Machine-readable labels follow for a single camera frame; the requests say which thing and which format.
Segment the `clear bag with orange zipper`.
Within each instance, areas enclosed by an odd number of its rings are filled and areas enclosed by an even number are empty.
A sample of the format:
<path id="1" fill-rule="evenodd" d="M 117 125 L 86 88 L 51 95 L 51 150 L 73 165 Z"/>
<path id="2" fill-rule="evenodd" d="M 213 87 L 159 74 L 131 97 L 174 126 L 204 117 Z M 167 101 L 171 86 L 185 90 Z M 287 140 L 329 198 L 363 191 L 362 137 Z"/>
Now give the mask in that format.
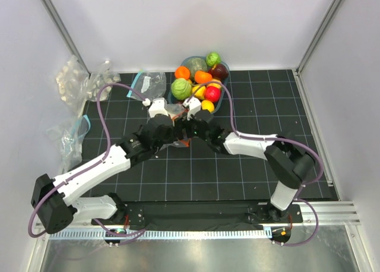
<path id="1" fill-rule="evenodd" d="M 172 121 L 174 121 L 176 118 L 181 116 L 181 114 L 186 112 L 186 109 L 180 103 L 178 103 L 178 104 L 167 104 L 165 106 L 165 109 L 167 110 Z M 171 144 L 163 145 L 161 150 L 164 150 L 164 149 L 168 148 L 169 146 L 176 147 L 176 148 L 187 148 L 190 146 L 190 142 L 191 142 L 191 139 L 185 135 L 185 138 L 182 140 L 175 141 Z"/>

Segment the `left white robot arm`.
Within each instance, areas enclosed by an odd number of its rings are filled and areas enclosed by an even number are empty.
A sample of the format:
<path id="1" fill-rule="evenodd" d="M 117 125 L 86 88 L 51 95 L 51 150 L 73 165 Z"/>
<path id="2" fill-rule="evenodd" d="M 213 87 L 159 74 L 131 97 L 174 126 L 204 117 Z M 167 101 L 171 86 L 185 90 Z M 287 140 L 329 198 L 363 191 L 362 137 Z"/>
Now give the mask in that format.
<path id="1" fill-rule="evenodd" d="M 136 133 L 126 135 L 120 143 L 107 147 L 104 155 L 54 178 L 47 174 L 39 176 L 31 198 L 34 210 L 28 224 L 29 235 L 36 237 L 32 231 L 36 217 L 48 234 L 65 229 L 73 221 L 86 219 L 122 223 L 126 207 L 115 193 L 91 198 L 84 198 L 83 194 L 109 177 L 150 159 L 163 145 L 174 140 L 172 118 L 157 114 L 140 126 Z"/>

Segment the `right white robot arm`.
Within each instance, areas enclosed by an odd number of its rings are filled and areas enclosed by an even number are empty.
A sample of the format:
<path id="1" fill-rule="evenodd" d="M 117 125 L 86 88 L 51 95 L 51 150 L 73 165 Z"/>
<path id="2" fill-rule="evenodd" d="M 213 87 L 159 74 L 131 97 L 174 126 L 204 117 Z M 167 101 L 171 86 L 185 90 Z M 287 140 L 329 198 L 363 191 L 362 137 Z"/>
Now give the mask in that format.
<path id="1" fill-rule="evenodd" d="M 207 110 L 184 111 L 172 120 L 178 140 L 199 138 L 218 154 L 244 155 L 267 161 L 278 179 L 267 205 L 267 214 L 274 222 L 282 222 L 289 215 L 289 206 L 319 161 L 313 150 L 282 135 L 252 135 L 224 129 Z"/>

